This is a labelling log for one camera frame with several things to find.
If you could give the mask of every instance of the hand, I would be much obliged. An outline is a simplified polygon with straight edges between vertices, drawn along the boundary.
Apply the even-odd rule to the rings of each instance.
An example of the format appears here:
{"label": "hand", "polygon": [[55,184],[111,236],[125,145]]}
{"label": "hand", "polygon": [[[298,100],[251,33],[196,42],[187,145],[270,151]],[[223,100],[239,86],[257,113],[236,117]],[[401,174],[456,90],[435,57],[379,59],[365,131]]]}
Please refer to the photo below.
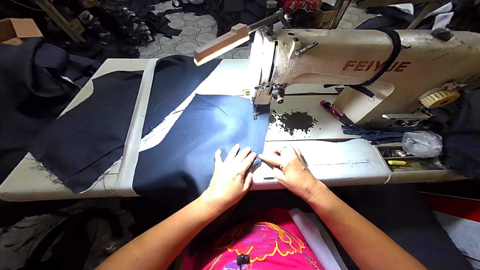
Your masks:
{"label": "hand", "polygon": [[283,186],[307,202],[312,202],[327,188],[312,175],[297,147],[287,145],[258,157],[274,166],[275,176]]}
{"label": "hand", "polygon": [[215,170],[210,185],[202,193],[203,200],[216,213],[221,214],[248,192],[252,184],[252,172],[247,170],[257,157],[250,147],[240,151],[236,144],[222,162],[220,149],[215,152]]}

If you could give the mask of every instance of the black stain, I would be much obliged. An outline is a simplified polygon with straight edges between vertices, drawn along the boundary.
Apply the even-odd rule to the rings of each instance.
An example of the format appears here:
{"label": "black stain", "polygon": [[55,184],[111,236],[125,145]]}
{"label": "black stain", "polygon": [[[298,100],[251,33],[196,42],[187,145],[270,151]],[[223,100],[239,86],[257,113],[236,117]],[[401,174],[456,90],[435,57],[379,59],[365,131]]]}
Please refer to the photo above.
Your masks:
{"label": "black stain", "polygon": [[309,129],[313,128],[314,125],[318,123],[315,118],[303,111],[295,111],[292,113],[285,112],[282,115],[278,115],[278,120],[281,122],[279,123],[280,127],[290,133],[290,135],[293,135],[295,129],[307,133]]}

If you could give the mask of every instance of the tiled floor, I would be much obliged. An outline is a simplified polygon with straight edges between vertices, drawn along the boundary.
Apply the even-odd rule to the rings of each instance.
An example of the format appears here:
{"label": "tiled floor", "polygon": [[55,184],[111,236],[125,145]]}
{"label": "tiled floor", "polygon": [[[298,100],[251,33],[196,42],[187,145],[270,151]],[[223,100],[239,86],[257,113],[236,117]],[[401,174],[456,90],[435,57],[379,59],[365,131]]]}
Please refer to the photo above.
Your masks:
{"label": "tiled floor", "polygon": [[[335,0],[325,0],[325,2],[333,4]],[[154,12],[163,12],[168,9],[173,9],[171,1],[157,4]],[[170,27],[183,30],[180,36],[170,39],[157,35],[154,42],[139,48],[140,58],[162,58],[173,54],[193,56],[193,50],[216,37],[216,21],[210,15],[195,16],[193,13],[180,12],[166,15],[166,17],[171,21],[168,24]],[[373,17],[373,15],[365,13],[365,11],[352,4],[345,12],[338,28],[352,29]],[[219,58],[244,59],[248,58],[249,55],[250,47],[248,46],[235,48]]]}

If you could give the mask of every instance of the woman's left hand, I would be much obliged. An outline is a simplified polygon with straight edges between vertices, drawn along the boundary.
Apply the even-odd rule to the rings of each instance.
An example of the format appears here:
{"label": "woman's left hand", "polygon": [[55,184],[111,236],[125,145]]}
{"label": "woman's left hand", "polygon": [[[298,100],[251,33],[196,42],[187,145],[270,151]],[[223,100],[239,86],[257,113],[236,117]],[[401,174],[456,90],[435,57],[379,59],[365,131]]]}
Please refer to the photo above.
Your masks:
{"label": "woman's left hand", "polygon": [[252,184],[252,172],[247,170],[257,157],[250,147],[239,152],[236,144],[222,162],[221,150],[215,152],[215,170],[210,185],[201,198],[216,213],[221,214],[248,192]]}

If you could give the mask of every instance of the black button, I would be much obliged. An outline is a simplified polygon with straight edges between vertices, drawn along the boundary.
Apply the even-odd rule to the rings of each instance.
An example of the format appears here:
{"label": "black button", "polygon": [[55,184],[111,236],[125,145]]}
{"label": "black button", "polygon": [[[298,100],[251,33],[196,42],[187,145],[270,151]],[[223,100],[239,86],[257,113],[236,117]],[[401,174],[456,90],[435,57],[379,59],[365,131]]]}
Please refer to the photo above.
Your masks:
{"label": "black button", "polygon": [[242,264],[245,264],[245,255],[240,254],[240,255],[237,256],[237,265],[241,266]]}

